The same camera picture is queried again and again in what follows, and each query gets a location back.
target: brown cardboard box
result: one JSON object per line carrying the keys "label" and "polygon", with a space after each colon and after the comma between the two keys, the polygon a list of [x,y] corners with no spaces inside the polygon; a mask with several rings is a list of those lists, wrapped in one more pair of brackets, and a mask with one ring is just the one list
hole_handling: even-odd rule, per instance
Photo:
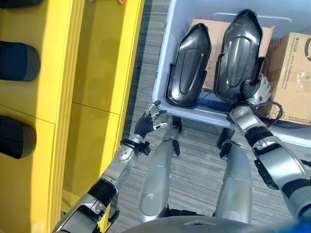
{"label": "brown cardboard box", "polygon": [[[283,107],[282,120],[311,125],[311,35],[290,33],[273,43],[267,78],[271,100]],[[276,118],[277,112],[273,106],[268,117]]]}
{"label": "brown cardboard box", "polygon": [[[205,78],[203,88],[207,90],[214,89],[214,79],[215,79],[215,69],[218,56],[222,51],[223,38],[225,31],[227,30],[230,23],[213,21],[213,20],[203,20],[203,19],[193,19],[191,22],[191,27],[198,23],[204,23],[208,27],[208,34],[210,42],[212,44],[212,50],[207,63],[207,77]],[[262,28],[263,37],[260,47],[260,56],[265,56],[269,47],[271,36],[274,28]]]}

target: black rubber grip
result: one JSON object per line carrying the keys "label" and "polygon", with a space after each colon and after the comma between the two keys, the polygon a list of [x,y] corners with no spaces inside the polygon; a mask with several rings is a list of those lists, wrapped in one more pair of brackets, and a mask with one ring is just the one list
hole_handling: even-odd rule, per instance
{"label": "black rubber grip", "polygon": [[145,138],[147,133],[154,130],[150,117],[140,118],[135,126],[134,133]]}
{"label": "black rubber grip", "polygon": [[138,143],[136,143],[136,142],[134,142],[134,141],[131,141],[131,140],[129,140],[129,139],[122,139],[122,140],[121,140],[121,144],[122,144],[122,145],[126,145],[126,146],[128,146],[128,147],[130,147],[130,148],[132,148],[132,149],[135,149],[135,148],[138,148],[138,147],[139,147],[139,144],[138,144]]}
{"label": "black rubber grip", "polygon": [[116,195],[117,190],[112,183],[99,179],[87,193],[97,198],[107,207]]}
{"label": "black rubber grip", "polygon": [[284,184],[284,186],[282,187],[282,191],[288,198],[290,198],[291,195],[294,193],[294,191],[302,187],[306,187],[306,186],[311,186],[310,180],[297,179],[297,180],[289,181],[288,183]]}
{"label": "black rubber grip", "polygon": [[268,130],[268,128],[264,126],[259,126],[251,128],[249,131],[247,131],[247,133],[245,134],[245,139],[252,147],[259,140],[269,136],[273,136],[273,134]]}

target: black cable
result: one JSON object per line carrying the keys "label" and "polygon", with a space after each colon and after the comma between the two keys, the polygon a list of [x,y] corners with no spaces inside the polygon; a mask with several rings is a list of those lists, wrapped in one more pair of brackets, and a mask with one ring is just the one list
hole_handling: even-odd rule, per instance
{"label": "black cable", "polygon": [[278,120],[280,120],[280,118],[283,116],[283,108],[282,108],[282,105],[280,105],[278,102],[265,102],[265,103],[260,103],[260,104],[255,104],[255,105],[251,105],[251,104],[248,104],[248,102],[241,102],[241,103],[238,103],[237,106],[246,106],[246,107],[250,107],[250,108],[257,108],[257,107],[261,107],[261,106],[264,106],[264,105],[276,105],[278,108],[279,108],[279,112],[278,112],[278,115],[276,117],[276,119],[267,125],[267,127],[270,127],[272,125],[274,125]]}
{"label": "black cable", "polygon": [[310,161],[310,162],[308,162],[307,160],[303,160],[303,159],[301,159],[300,161],[302,162],[302,164],[304,164],[304,165],[307,165],[307,166],[311,167],[311,161]]}

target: yellow cabinet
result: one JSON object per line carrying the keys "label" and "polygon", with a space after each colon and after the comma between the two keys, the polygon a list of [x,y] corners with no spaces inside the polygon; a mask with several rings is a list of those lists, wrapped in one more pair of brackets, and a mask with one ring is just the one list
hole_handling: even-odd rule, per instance
{"label": "yellow cabinet", "polygon": [[25,233],[32,226],[34,232],[40,232],[48,217],[55,125],[3,106],[0,115],[23,121],[36,131],[36,147],[31,156],[14,159],[0,153],[0,229]]}
{"label": "yellow cabinet", "polygon": [[[0,232],[50,233],[121,139],[143,0],[43,0],[0,9],[0,40],[34,46],[33,82],[0,81],[0,114],[36,130],[32,155],[0,154]],[[107,228],[107,215],[101,229]]]}

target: plastic storage bin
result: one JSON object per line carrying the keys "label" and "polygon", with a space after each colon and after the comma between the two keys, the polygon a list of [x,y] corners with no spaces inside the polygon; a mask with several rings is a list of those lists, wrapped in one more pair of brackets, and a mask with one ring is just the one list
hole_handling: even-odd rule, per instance
{"label": "plastic storage bin", "polygon": [[[189,30],[194,18],[231,22],[239,11],[251,9],[258,15],[261,26],[275,26],[273,39],[285,36],[289,32],[309,34],[311,30],[311,2],[309,0],[172,0],[167,16],[167,23],[159,57],[157,77],[153,90],[153,101],[160,100],[161,110],[168,114],[185,117],[208,124],[236,129],[228,119],[228,114],[221,110],[207,107],[206,103],[224,105],[213,93],[202,91],[198,105],[194,109],[185,109],[170,105],[165,100],[170,63],[173,63],[181,38]],[[299,125],[297,128],[272,126],[271,131],[282,141],[311,147],[311,127]]]}

